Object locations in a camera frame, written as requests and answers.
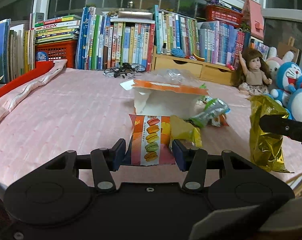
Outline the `wooden drawer organizer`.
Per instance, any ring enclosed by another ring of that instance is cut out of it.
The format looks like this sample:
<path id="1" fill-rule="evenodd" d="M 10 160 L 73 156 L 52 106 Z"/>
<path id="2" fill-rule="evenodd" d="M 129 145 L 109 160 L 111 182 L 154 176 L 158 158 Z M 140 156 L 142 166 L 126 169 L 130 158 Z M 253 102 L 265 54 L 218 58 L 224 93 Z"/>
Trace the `wooden drawer organizer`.
<path id="1" fill-rule="evenodd" d="M 240 81 L 239 74 L 224 65 L 157 54 L 154 46 L 151 70 L 159 69 L 188 70 L 200 80 L 233 87 Z"/>

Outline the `clear plastic bag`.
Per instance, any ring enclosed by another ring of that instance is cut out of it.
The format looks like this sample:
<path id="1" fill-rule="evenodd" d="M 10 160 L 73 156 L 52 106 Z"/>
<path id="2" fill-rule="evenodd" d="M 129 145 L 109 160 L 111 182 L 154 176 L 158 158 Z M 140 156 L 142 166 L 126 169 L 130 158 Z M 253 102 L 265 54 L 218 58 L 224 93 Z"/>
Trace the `clear plastic bag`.
<path id="1" fill-rule="evenodd" d="M 144 74 L 146 81 L 170 83 L 172 85 L 195 86 L 200 85 L 200 80 L 189 70 L 185 69 L 158 69 Z"/>

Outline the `book row on organizer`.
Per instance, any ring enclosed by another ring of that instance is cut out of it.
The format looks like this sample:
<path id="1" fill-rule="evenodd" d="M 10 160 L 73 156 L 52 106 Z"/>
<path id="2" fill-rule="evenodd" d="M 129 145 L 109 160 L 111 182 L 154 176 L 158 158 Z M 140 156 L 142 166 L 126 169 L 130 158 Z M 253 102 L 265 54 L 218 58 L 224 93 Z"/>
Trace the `book row on organizer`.
<path id="1" fill-rule="evenodd" d="M 203 22 L 154 6 L 155 46 L 158 54 L 171 54 L 172 48 L 181 48 L 185 58 L 198 56 L 208 63 L 239 66 L 238 53 L 245 48 L 258 50 L 267 58 L 269 47 L 251 35 L 242 20 L 239 28 L 220 21 Z"/>

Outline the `white orange macaron box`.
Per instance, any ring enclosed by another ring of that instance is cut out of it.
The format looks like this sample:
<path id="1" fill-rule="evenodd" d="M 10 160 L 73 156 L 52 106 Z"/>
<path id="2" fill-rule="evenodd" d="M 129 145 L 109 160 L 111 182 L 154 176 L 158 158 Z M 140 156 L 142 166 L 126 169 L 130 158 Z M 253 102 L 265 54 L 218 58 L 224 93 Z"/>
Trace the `white orange macaron box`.
<path id="1" fill-rule="evenodd" d="M 134 92 L 133 132 L 125 162 L 132 166 L 174 164 L 169 144 L 175 119 L 195 115 L 195 105 L 208 95 L 206 88 L 145 80 L 122 82 Z"/>

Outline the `large Doraemon plush front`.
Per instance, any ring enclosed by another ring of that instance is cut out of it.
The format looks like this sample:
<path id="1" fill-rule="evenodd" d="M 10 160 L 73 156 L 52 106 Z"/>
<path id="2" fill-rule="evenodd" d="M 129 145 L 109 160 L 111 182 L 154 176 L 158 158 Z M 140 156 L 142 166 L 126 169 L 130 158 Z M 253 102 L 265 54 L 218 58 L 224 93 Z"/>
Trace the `large Doraemon plush front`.
<path id="1" fill-rule="evenodd" d="M 287 107 L 295 121 L 302 122 L 302 88 L 295 90 L 289 99 Z"/>

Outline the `stacked books on crate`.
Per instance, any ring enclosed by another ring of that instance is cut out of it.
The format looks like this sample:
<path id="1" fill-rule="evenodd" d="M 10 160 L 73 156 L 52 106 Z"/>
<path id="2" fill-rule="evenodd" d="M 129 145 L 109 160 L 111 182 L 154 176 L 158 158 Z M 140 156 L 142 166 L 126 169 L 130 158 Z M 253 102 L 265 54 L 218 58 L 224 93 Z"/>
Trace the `stacked books on crate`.
<path id="1" fill-rule="evenodd" d="M 36 22 L 35 44 L 77 40 L 80 34 L 81 18 L 77 15 L 61 16 Z"/>

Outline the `gold foil snack bag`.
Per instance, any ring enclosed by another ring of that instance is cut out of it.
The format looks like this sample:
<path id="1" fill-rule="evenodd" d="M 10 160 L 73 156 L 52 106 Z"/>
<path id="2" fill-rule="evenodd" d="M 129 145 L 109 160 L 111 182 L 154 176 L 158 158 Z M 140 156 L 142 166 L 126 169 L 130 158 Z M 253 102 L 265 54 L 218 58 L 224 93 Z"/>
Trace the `gold foil snack bag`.
<path id="1" fill-rule="evenodd" d="M 267 94 L 248 98 L 251 103 L 250 115 L 250 160 L 267 172 L 289 173 L 284 164 L 282 151 L 283 136 L 264 132 L 259 121 L 264 115 L 278 115 L 288 118 L 288 111 Z"/>

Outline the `red pink folded cloth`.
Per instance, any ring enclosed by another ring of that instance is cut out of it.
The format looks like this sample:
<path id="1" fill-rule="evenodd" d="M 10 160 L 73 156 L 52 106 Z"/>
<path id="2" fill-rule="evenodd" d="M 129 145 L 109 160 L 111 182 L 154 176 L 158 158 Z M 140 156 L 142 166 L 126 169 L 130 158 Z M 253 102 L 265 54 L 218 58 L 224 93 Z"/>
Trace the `red pink folded cloth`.
<path id="1" fill-rule="evenodd" d="M 41 61 L 40 65 L 0 88 L 0 122 L 33 90 L 45 86 L 66 68 L 67 60 Z"/>

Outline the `book row on table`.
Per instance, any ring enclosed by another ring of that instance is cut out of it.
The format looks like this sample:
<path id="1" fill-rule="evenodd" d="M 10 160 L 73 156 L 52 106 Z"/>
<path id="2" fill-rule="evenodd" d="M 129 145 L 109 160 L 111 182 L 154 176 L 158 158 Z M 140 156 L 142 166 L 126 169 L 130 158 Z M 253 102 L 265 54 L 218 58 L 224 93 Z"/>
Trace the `book row on table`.
<path id="1" fill-rule="evenodd" d="M 82 10 L 76 69 L 105 70 L 130 65 L 150 71 L 155 21 L 150 12 Z"/>

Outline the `blue Doraemon plush sitting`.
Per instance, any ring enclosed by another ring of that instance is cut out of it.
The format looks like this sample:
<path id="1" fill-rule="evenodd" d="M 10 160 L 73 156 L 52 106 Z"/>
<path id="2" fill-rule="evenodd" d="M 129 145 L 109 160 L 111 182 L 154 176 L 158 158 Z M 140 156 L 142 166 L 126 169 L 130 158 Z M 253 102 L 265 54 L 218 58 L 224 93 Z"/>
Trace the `blue Doraemon plush sitting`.
<path id="1" fill-rule="evenodd" d="M 302 70 L 293 62 L 282 64 L 276 73 L 275 85 L 270 95 L 280 105 L 287 107 L 291 94 L 302 88 Z"/>

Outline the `brown haired doll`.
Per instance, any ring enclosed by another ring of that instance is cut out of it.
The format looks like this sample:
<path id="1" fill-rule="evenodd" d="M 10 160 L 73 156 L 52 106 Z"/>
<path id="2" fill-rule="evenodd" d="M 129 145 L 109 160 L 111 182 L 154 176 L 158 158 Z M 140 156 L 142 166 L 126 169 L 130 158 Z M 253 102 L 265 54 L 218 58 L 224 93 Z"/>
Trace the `brown haired doll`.
<path id="1" fill-rule="evenodd" d="M 246 48 L 238 56 L 241 65 L 238 90 L 250 96 L 268 94 L 268 85 L 272 84 L 272 79 L 262 54 L 254 48 Z"/>

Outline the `pink box on books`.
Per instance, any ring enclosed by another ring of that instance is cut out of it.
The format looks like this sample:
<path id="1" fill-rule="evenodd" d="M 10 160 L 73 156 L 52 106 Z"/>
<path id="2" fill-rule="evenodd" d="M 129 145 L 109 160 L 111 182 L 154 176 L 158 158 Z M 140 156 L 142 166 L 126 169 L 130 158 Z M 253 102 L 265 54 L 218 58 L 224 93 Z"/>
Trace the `pink box on books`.
<path id="1" fill-rule="evenodd" d="M 243 21 L 249 26 L 251 35 L 259 40 L 264 39 L 264 18 L 262 8 L 254 0 L 245 0 L 243 8 Z"/>

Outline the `red plastic basket top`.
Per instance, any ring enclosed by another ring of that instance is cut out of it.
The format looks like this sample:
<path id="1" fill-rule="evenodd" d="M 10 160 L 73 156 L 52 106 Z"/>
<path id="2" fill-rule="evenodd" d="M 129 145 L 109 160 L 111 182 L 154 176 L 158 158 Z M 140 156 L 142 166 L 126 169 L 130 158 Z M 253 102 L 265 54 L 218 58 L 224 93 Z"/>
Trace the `red plastic basket top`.
<path id="1" fill-rule="evenodd" d="M 243 14 L 218 5 L 207 5 L 205 9 L 207 21 L 220 21 L 239 28 L 242 24 Z"/>

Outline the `green clear plastic wrapper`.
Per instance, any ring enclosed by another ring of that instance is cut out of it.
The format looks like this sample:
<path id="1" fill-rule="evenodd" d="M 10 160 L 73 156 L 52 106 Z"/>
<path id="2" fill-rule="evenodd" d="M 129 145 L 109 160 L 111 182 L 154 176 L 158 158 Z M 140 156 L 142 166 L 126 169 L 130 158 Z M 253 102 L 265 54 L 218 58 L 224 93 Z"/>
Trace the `green clear plastic wrapper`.
<path id="1" fill-rule="evenodd" d="M 204 96 L 199 102 L 202 103 L 202 111 L 187 119 L 187 122 L 199 128 L 207 125 L 215 127 L 229 125 L 226 114 L 229 113 L 230 108 L 223 100 Z"/>

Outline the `white rabbit plush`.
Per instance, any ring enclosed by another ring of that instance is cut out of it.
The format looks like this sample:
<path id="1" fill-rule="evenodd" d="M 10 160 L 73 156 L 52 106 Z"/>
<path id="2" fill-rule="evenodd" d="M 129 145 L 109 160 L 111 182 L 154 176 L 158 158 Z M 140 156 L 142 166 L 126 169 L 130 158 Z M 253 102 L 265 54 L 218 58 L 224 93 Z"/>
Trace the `white rabbit plush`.
<path id="1" fill-rule="evenodd" d="M 277 56 L 277 49 L 275 47 L 270 47 L 267 60 L 265 63 L 267 64 L 271 79 L 273 81 L 276 80 L 276 74 L 279 70 L 280 66 L 286 62 L 292 61 L 294 58 L 294 53 L 292 51 L 288 51 L 282 58 Z"/>

